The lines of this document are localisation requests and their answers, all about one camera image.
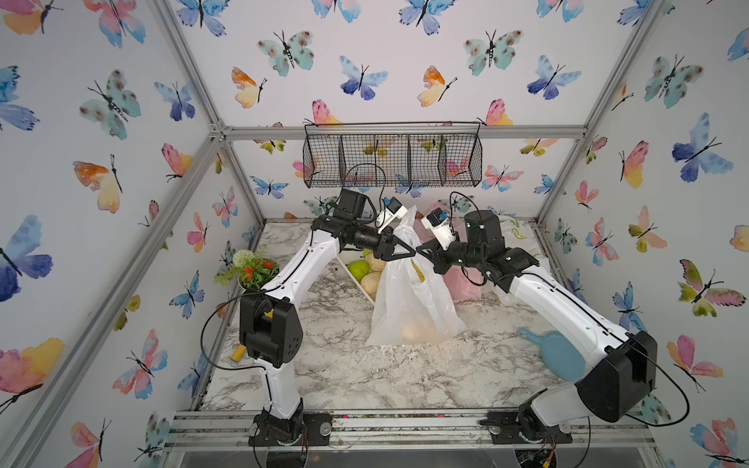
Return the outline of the clear white plastic bag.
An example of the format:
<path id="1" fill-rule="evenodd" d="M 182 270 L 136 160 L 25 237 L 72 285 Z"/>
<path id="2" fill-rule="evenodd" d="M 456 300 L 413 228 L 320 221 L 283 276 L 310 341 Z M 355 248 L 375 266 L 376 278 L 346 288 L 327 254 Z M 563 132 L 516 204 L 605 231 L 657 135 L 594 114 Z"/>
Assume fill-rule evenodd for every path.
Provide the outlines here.
<path id="1" fill-rule="evenodd" d="M 402 329 L 410 324 L 434 324 L 449 332 L 450 339 L 467 330 L 443 277 L 419 253 L 386 263 L 374 306 L 368 346 L 416 345 L 403 343 Z"/>

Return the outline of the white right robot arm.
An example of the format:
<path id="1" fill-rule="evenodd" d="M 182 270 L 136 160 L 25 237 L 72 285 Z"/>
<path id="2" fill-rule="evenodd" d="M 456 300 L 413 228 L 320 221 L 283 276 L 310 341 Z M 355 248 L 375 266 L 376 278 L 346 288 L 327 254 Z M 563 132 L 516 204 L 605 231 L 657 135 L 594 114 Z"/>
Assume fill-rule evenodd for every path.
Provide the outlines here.
<path id="1" fill-rule="evenodd" d="M 448 213 L 422 219 L 433 240 L 417 248 L 438 274 L 452 267 L 477 269 L 485 280 L 543 316 L 579 351 L 587 372 L 574 383 L 544 390 L 522 403 L 518 423 L 538 440 L 561 424 L 583 417 L 618 422 L 655 388 L 657 343 L 631 335 L 571 294 L 530 253 L 505 244 L 499 217 L 488 210 L 465 218 L 466 241 L 454 233 Z"/>

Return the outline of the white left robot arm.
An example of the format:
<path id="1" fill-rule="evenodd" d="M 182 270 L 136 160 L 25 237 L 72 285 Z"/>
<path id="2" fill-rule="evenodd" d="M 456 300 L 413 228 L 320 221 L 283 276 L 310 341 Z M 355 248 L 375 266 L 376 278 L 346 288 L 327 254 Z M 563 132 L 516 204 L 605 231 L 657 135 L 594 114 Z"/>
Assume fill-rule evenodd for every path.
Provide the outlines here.
<path id="1" fill-rule="evenodd" d="M 390 226 L 407 214 L 403 204 L 389 199 L 369 222 L 361 218 L 369 201 L 363 193 L 343 189 L 333 206 L 312 222 L 305 243 L 278 276 L 240 300 L 239 341 L 253 359 L 250 368 L 261 372 L 266 392 L 253 443 L 263 437 L 290 446 L 304 437 L 304 400 L 293 364 L 304 340 L 298 307 L 327 265 L 347 247 L 369 250 L 382 261 L 415 256 L 415 249 Z"/>

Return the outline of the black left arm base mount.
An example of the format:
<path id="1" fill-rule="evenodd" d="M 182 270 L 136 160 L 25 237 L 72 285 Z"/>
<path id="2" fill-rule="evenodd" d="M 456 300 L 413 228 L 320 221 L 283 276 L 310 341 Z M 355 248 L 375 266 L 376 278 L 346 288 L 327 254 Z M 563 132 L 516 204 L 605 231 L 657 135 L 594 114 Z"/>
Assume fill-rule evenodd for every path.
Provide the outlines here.
<path id="1" fill-rule="evenodd" d="M 257 447 L 326 447 L 333 432 L 330 413 L 310 413 L 300 402 L 289 418 L 275 417 L 272 408 L 254 417 L 248 445 Z"/>

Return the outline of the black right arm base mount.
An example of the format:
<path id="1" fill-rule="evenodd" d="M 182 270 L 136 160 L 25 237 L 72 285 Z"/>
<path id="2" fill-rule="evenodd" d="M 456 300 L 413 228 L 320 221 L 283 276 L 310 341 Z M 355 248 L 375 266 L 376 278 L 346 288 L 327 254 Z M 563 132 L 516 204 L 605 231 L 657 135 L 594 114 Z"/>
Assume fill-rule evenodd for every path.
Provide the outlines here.
<path id="1" fill-rule="evenodd" d="M 570 429 L 564 431 L 559 425 L 546 426 L 532 411 L 532 402 L 543 393 L 546 390 L 532 395 L 517 409 L 488 411 L 478 424 L 489 431 L 494 445 L 571 444 L 573 436 Z"/>

